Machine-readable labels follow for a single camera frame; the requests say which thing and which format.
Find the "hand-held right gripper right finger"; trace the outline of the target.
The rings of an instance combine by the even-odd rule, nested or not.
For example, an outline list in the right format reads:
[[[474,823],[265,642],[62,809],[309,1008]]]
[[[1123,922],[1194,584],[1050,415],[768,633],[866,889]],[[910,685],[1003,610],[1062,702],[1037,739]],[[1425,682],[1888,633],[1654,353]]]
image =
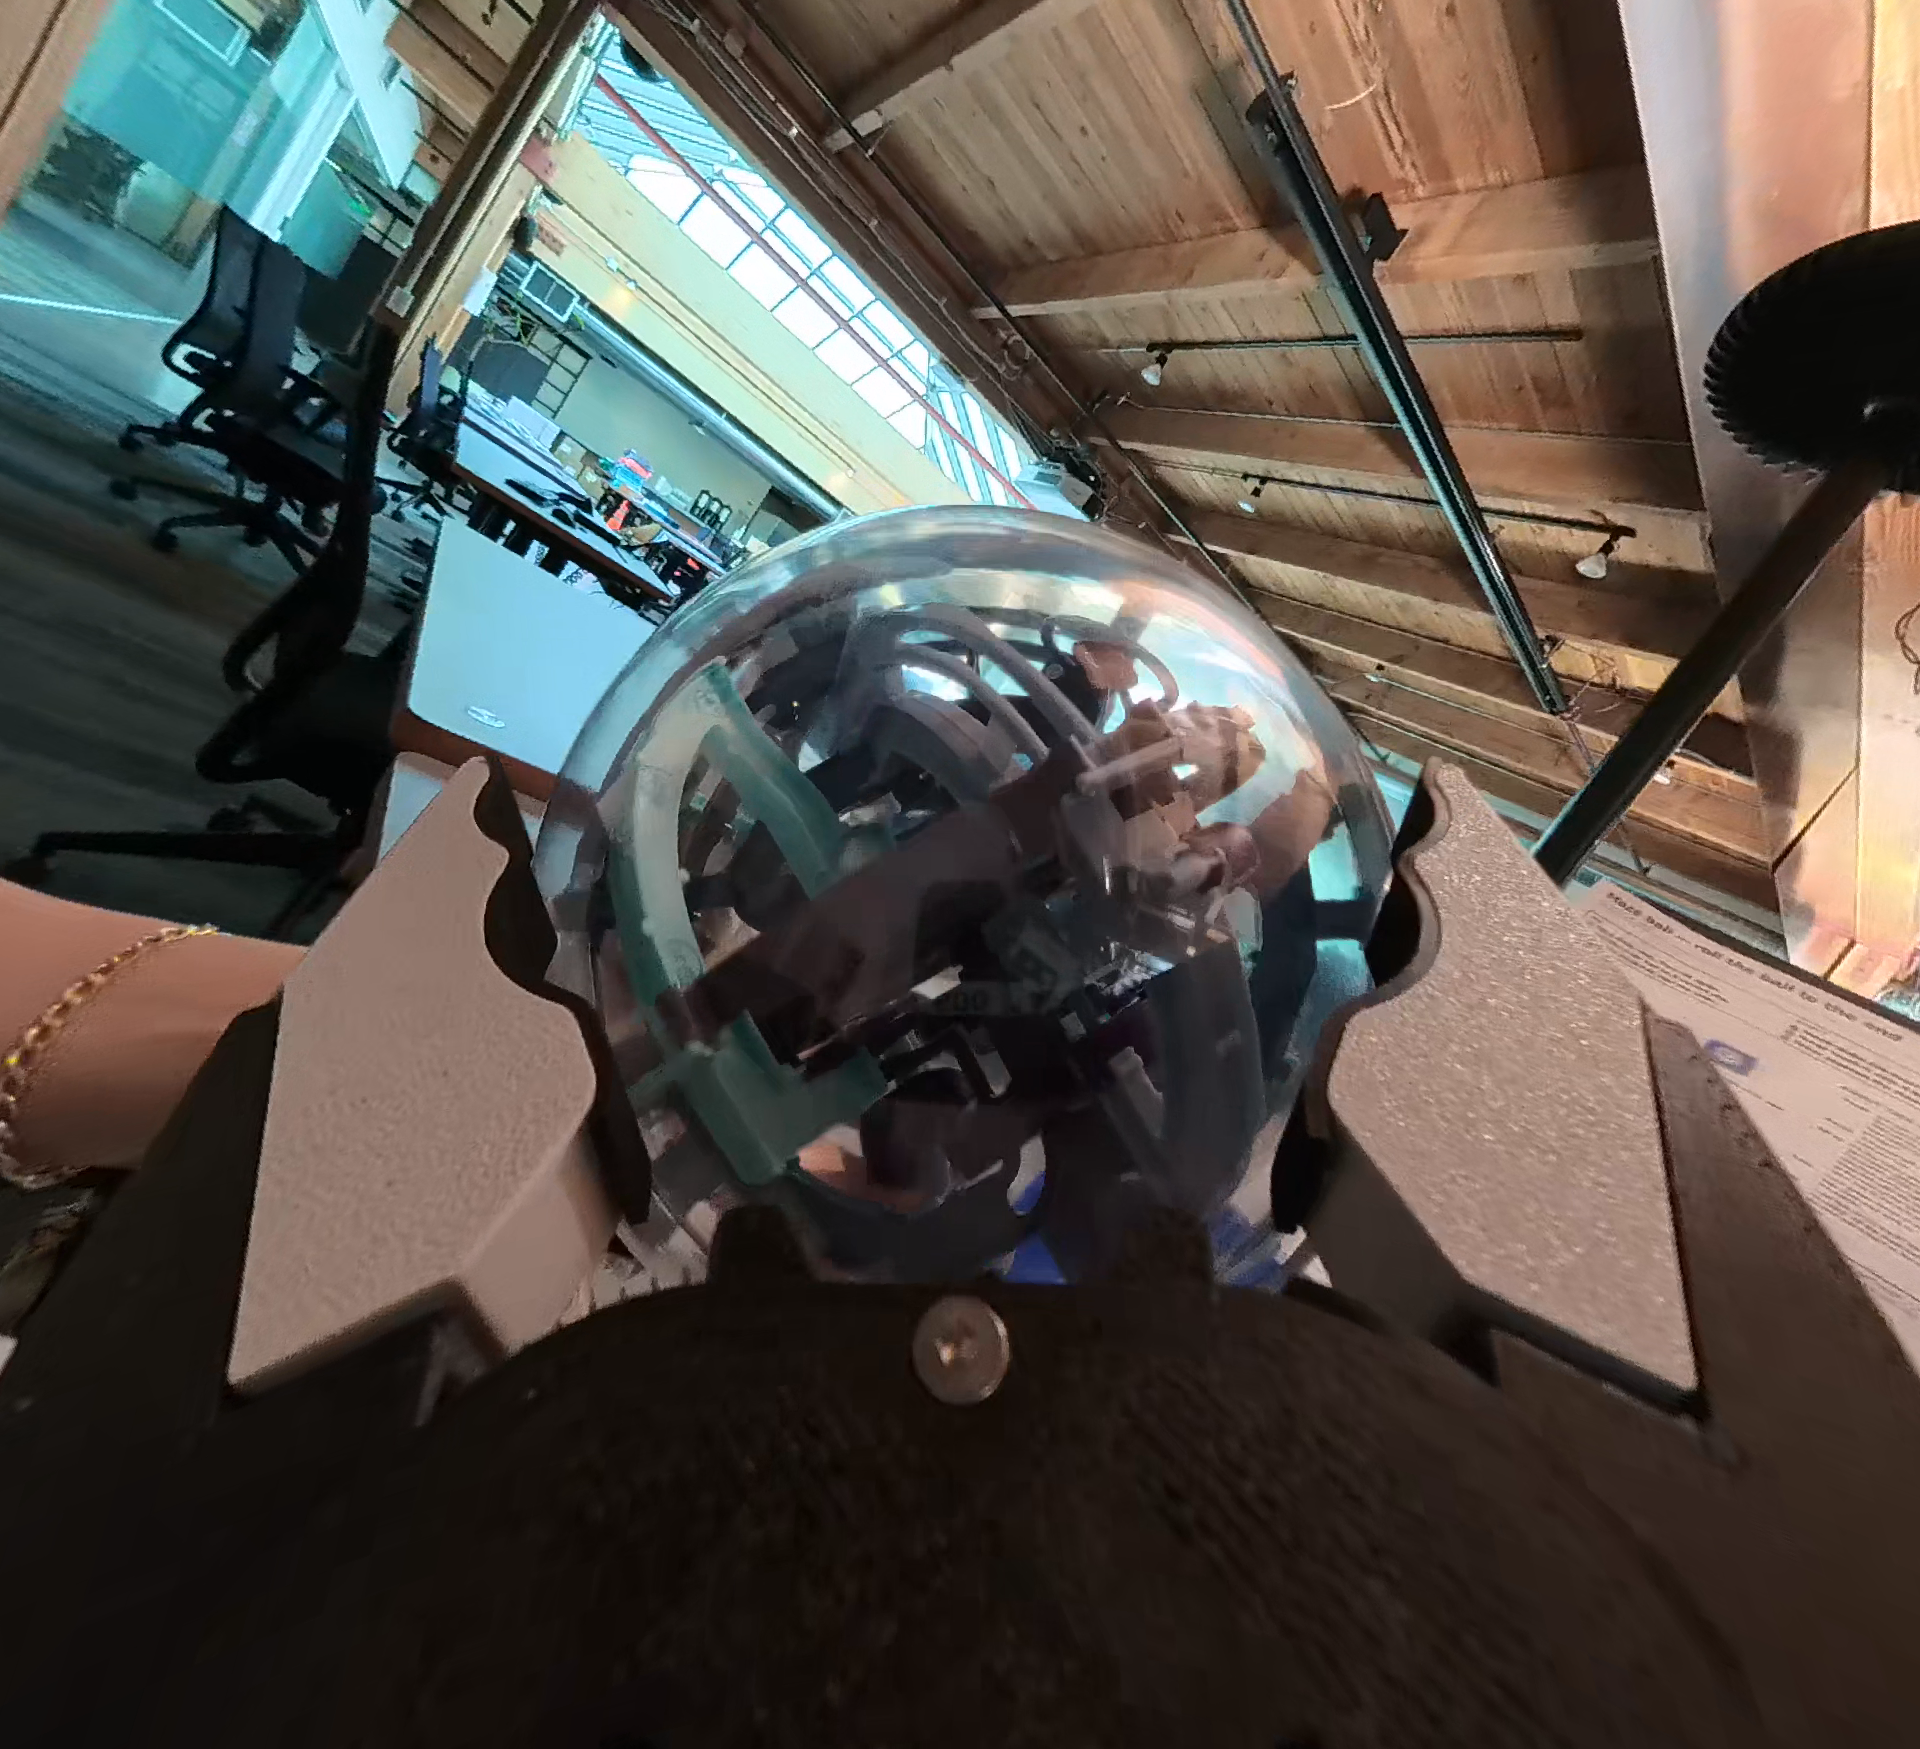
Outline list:
[[[1645,1005],[1453,763],[1427,767],[1369,946],[1271,1162],[1331,1291],[1466,1360],[1496,1336],[1643,1401],[1698,1352]]]

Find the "person's left forearm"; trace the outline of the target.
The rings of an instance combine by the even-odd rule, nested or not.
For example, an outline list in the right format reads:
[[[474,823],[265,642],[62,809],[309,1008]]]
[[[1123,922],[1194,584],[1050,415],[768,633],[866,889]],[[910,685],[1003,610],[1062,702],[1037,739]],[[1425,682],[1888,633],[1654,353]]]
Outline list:
[[[228,1025],[301,946],[3,885],[3,1174],[40,1189],[136,1167]]]

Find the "black ceiling track rail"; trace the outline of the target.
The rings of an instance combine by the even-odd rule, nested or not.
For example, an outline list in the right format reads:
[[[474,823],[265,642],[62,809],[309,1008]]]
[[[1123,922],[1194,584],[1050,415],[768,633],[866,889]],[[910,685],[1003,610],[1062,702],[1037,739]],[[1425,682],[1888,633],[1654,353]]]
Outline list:
[[[1220,0],[1220,5],[1261,89],[1247,111],[1254,150],[1301,225],[1324,288],[1340,309],[1356,349],[1380,387],[1532,697],[1549,716],[1567,718],[1569,702],[1412,361],[1405,332],[1380,293],[1372,254],[1364,247],[1331,183],[1297,105],[1296,82],[1278,68],[1249,5],[1246,0]]]

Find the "black ribbed disc on pole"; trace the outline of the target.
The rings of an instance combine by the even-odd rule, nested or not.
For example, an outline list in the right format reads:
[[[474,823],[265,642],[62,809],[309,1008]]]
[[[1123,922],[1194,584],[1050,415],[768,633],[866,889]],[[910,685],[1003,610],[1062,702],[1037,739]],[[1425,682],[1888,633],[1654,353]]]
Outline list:
[[[1532,857],[1567,887],[1719,693],[1884,495],[1919,488],[1919,224],[1876,225],[1774,273],[1730,309],[1705,365],[1719,428],[1808,497],[1647,702]]]

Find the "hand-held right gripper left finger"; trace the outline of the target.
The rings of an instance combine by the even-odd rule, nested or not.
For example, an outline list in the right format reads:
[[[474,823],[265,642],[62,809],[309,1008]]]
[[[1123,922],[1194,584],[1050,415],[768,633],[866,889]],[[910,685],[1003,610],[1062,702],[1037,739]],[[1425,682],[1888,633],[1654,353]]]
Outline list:
[[[280,992],[228,1382],[422,1320],[487,1358],[559,1329],[653,1172],[500,763],[427,803]]]

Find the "printed paper sheet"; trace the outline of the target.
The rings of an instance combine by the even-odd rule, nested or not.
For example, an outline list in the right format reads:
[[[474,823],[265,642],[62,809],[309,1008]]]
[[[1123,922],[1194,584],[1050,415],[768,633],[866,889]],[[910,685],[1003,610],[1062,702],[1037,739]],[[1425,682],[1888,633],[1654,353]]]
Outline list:
[[[1574,904],[1694,1035],[1916,1360],[1916,1025],[1613,885]]]

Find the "clear plastic maze ball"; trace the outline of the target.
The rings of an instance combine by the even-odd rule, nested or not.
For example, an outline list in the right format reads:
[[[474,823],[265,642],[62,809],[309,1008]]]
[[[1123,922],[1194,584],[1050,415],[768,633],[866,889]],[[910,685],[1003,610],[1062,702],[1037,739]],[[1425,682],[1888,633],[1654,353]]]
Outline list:
[[[1090,1281],[1142,1218],[1307,1265],[1297,1105],[1370,986],[1392,820],[1261,616],[1086,521],[832,523],[676,610],[534,867],[702,1281],[768,1205],[849,1281]]]

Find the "black office chair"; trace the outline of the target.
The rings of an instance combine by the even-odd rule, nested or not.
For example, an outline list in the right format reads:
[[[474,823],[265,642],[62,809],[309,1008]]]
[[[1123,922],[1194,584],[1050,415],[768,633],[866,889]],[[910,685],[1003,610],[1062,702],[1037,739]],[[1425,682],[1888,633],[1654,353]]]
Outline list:
[[[345,492],[333,529],[296,582],[228,645],[223,679],[233,704],[193,756],[205,784],[287,784],[324,803],[330,824],[52,829],[4,867],[6,883],[40,887],[54,858],[75,852],[295,873],[298,885],[270,922],[276,942],[345,891],[375,791],[398,753],[391,723],[408,633],[376,655],[353,653],[348,638],[369,581],[382,417],[400,347],[400,330],[379,313],[348,406]]]
[[[439,343],[426,340],[418,392],[388,435],[388,449],[402,466],[408,466],[411,480],[403,475],[382,475],[379,480],[379,488],[395,500],[398,514],[452,514],[452,472],[458,466],[466,415],[467,389],[464,380],[450,375]]]
[[[204,298],[161,354],[193,398],[178,417],[128,426],[119,445],[205,449],[233,488],[202,512],[159,521],[157,550],[218,527],[270,544],[295,573],[319,554],[313,529],[345,492],[346,442],[345,403],[295,365],[304,281],[292,250],[220,207]]]

